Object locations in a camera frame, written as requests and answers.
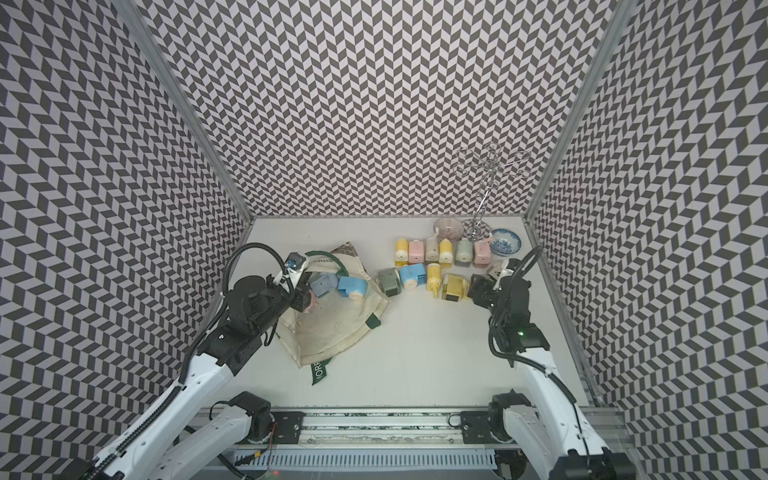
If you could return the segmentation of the small yellow black sharpener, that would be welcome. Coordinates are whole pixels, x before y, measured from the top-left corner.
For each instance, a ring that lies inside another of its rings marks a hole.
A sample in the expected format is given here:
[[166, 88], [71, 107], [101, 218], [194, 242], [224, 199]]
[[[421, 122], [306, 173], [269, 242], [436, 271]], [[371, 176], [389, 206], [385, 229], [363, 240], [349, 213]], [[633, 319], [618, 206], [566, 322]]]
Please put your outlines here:
[[440, 296], [445, 301], [459, 302], [467, 297], [470, 282], [461, 275], [445, 274], [442, 279]]

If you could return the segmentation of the mint green pencil sharpener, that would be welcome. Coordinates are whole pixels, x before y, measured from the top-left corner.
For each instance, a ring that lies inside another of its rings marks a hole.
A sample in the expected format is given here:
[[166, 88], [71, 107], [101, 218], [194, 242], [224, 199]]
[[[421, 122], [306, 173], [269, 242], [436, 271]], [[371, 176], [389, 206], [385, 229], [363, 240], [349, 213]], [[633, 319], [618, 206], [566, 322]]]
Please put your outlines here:
[[454, 255], [454, 264], [459, 267], [469, 267], [472, 265], [474, 257], [474, 244], [468, 238], [461, 238], [457, 245]]

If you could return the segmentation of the cream canvas tote bag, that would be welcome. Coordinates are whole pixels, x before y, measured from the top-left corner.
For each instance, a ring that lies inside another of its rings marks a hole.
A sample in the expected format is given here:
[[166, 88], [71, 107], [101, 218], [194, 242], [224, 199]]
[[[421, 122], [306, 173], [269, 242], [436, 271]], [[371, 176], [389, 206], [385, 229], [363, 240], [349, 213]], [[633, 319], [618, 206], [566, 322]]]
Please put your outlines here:
[[290, 309], [280, 317], [277, 337], [296, 365], [309, 369], [316, 385], [327, 377], [327, 366], [336, 356], [381, 325], [390, 300], [369, 275], [350, 242], [329, 252], [311, 250], [305, 272], [332, 272], [368, 282], [362, 301], [343, 298], [336, 289], [317, 298], [316, 308], [308, 314]]

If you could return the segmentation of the pink block pencil sharpener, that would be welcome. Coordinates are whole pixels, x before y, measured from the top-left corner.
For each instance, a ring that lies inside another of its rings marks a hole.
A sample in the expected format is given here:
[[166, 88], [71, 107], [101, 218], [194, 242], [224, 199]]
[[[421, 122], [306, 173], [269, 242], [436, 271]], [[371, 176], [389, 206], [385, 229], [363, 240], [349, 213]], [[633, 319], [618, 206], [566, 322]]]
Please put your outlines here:
[[490, 247], [490, 240], [479, 240], [473, 244], [473, 266], [475, 268], [485, 268], [491, 264], [493, 253]]

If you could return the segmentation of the yellow round pencil sharpener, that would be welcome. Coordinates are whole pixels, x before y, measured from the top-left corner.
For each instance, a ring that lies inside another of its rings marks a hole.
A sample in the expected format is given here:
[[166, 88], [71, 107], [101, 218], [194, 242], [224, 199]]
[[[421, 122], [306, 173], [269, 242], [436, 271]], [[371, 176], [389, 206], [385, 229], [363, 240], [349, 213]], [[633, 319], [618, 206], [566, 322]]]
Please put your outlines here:
[[453, 242], [444, 238], [438, 245], [438, 263], [442, 268], [450, 268], [454, 262], [454, 246]]

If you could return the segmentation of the white cartoon pencil sharpener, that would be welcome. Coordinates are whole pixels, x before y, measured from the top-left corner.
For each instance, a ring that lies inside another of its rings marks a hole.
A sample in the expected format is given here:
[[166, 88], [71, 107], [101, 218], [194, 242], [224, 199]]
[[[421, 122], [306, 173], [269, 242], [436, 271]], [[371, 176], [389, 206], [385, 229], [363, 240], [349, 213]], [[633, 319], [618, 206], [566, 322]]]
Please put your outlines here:
[[439, 262], [439, 241], [436, 236], [429, 237], [424, 242], [424, 262]]

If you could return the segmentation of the blue round pencil sharpener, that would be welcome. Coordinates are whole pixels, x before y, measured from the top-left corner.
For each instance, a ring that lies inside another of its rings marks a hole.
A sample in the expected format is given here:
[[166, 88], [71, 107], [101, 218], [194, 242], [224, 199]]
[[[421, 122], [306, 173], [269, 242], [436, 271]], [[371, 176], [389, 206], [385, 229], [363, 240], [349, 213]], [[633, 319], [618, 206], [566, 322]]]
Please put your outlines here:
[[415, 289], [427, 283], [427, 271], [423, 263], [402, 266], [399, 275], [404, 289]]

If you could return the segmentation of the pink rounded pencil sharpener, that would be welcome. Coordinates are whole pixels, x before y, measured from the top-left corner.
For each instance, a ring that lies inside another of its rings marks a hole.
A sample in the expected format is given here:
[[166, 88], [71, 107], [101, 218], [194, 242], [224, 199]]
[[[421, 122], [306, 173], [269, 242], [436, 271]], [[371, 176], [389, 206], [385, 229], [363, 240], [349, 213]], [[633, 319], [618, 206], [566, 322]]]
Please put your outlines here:
[[425, 262], [425, 243], [415, 239], [408, 243], [408, 264], [416, 265]]

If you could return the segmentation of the yellow block pencil sharpener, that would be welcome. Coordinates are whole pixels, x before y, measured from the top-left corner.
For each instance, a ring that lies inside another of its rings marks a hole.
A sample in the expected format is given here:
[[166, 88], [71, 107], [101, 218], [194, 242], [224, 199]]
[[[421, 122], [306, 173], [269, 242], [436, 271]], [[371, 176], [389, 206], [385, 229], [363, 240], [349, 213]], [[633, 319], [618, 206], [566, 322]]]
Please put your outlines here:
[[394, 262], [398, 268], [409, 264], [409, 241], [406, 238], [401, 237], [396, 241]]

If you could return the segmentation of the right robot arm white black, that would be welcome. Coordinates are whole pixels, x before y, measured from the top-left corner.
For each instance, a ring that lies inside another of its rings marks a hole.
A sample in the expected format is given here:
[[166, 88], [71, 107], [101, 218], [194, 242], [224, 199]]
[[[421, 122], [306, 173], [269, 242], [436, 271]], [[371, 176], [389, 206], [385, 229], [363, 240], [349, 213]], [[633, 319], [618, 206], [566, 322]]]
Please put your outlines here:
[[550, 343], [531, 321], [530, 286], [514, 276], [475, 275], [470, 284], [473, 303], [490, 312], [491, 354], [525, 382], [521, 392], [492, 397], [493, 437], [515, 442], [541, 479], [635, 479], [629, 456], [611, 450], [559, 374]]

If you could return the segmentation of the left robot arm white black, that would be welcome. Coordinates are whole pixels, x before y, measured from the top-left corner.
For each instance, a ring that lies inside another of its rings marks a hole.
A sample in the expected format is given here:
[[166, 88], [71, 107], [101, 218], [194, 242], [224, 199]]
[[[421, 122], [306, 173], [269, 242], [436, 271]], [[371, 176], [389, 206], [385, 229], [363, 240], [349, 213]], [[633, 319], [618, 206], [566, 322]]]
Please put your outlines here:
[[179, 378], [93, 459], [70, 461], [62, 479], [189, 479], [240, 441], [268, 443], [276, 421], [268, 400], [241, 392], [193, 433], [193, 417], [271, 339], [279, 317], [306, 306], [305, 273], [249, 275], [228, 288], [215, 316], [187, 350]]

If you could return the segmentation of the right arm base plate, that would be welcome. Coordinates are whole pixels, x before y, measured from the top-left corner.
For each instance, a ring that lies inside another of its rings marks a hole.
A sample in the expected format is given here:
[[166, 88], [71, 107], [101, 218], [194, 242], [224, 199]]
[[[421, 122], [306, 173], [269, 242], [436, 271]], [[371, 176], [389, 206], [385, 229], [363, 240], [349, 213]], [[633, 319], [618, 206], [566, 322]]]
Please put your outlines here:
[[498, 444], [491, 433], [488, 412], [481, 410], [466, 410], [459, 413], [460, 431], [463, 443], [466, 445]]

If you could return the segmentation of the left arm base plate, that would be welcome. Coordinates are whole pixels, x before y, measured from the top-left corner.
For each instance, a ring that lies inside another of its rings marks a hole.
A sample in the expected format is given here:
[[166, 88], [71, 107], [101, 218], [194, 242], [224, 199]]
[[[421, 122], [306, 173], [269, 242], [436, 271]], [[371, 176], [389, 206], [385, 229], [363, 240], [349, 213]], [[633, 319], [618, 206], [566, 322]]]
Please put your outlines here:
[[296, 445], [299, 443], [305, 413], [302, 411], [272, 411], [271, 441], [275, 445]]

